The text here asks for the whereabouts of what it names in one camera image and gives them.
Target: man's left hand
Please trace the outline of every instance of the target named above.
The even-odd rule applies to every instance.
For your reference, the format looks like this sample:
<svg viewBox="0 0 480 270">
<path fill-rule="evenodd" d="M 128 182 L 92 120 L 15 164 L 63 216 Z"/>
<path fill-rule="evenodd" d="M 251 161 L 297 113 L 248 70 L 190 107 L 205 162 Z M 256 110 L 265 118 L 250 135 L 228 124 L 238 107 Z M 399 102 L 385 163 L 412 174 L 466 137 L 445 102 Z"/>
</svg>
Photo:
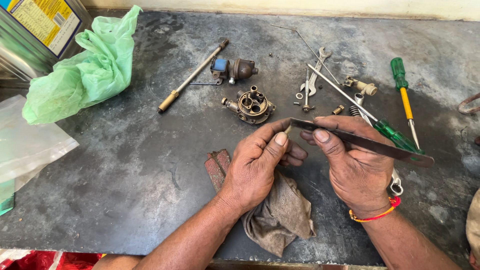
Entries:
<svg viewBox="0 0 480 270">
<path fill-rule="evenodd" d="M 243 214 L 270 192 L 277 164 L 300 166 L 308 154 L 284 132 L 290 118 L 268 123 L 241 140 L 218 197 Z"/>
</svg>

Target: white wall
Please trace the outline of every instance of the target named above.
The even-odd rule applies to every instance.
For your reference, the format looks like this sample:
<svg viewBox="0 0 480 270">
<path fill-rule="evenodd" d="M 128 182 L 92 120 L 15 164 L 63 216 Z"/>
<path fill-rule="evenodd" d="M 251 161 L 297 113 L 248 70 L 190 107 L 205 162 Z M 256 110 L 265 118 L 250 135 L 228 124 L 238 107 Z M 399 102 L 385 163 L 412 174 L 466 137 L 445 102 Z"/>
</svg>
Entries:
<svg viewBox="0 0 480 270">
<path fill-rule="evenodd" d="M 82 0 L 85 7 L 480 21 L 480 0 Z"/>
</svg>

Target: barcode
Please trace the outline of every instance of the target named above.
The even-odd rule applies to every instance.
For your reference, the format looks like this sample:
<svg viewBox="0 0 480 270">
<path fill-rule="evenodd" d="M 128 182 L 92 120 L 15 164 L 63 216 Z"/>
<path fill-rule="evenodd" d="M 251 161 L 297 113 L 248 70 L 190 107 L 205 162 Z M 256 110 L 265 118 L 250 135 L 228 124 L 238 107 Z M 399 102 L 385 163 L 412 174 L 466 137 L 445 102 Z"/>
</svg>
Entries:
<svg viewBox="0 0 480 270">
<path fill-rule="evenodd" d="M 65 22 L 65 19 L 60 14 L 60 12 L 57 12 L 57 14 L 55 14 L 55 17 L 53 17 L 53 22 L 61 28 L 62 24 Z"/>
</svg>

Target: spring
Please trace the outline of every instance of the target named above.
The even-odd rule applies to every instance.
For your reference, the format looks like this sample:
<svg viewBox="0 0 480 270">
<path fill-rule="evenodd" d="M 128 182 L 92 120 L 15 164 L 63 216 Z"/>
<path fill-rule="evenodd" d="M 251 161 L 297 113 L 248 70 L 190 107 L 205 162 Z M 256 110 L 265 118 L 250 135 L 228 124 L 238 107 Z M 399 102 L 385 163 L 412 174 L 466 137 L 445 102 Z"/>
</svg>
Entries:
<svg viewBox="0 0 480 270">
<path fill-rule="evenodd" d="M 350 112 L 351 116 L 361 116 L 359 108 L 355 105 L 350 107 L 348 111 Z"/>
</svg>

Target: screwdriver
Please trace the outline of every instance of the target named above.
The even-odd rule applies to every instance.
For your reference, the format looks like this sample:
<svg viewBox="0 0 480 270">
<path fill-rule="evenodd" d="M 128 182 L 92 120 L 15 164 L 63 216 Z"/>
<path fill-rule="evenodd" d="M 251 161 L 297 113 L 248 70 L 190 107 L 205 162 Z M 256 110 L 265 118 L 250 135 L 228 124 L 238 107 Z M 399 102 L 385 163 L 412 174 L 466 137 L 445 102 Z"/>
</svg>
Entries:
<svg viewBox="0 0 480 270">
<path fill-rule="evenodd" d="M 410 141 L 410 139 L 405 137 L 405 135 L 403 135 L 400 131 L 397 131 L 393 127 L 391 127 L 386 119 L 380 119 L 380 120 L 376 119 L 371 113 L 369 113 L 360 104 L 355 102 L 351 97 L 349 97 L 345 92 L 343 92 L 340 88 L 338 88 L 338 86 L 336 86 L 332 81 L 327 79 L 323 74 L 321 74 L 318 70 L 316 70 L 312 65 L 308 64 L 307 62 L 305 62 L 305 64 L 307 64 L 307 66 L 313 72 L 315 72 L 317 75 L 322 77 L 326 82 L 328 82 L 331 86 L 333 86 L 333 88 L 335 88 L 335 90 L 340 92 L 340 94 L 342 94 L 344 97 L 346 97 L 348 100 L 350 100 L 350 102 L 352 102 L 360 110 L 362 110 L 362 112 L 364 112 L 366 115 L 368 115 L 368 117 L 370 117 L 372 120 L 374 120 L 375 124 L 373 125 L 373 127 L 376 130 L 378 130 L 380 133 L 382 133 L 385 137 L 387 137 L 389 140 L 391 140 L 395 144 L 396 147 L 404 149 L 404 150 L 408 150 L 408 151 L 411 151 L 411 152 L 414 152 L 414 153 L 418 153 L 418 154 L 425 154 L 425 151 L 423 151 L 422 149 L 417 149 L 415 147 L 415 144 L 412 141 Z"/>
<path fill-rule="evenodd" d="M 403 67 L 403 60 L 400 57 L 395 57 L 392 59 L 392 61 L 390 61 L 390 66 L 392 66 L 396 90 L 400 91 L 400 94 L 402 95 L 403 107 L 405 108 L 405 114 L 407 115 L 408 125 L 412 130 L 412 136 L 413 140 L 415 141 L 415 146 L 417 147 L 417 150 L 419 150 L 419 140 L 417 139 L 417 133 L 415 132 L 412 109 L 410 108 L 410 102 L 408 101 L 407 96 L 408 82 L 405 80 L 405 68 Z"/>
</svg>

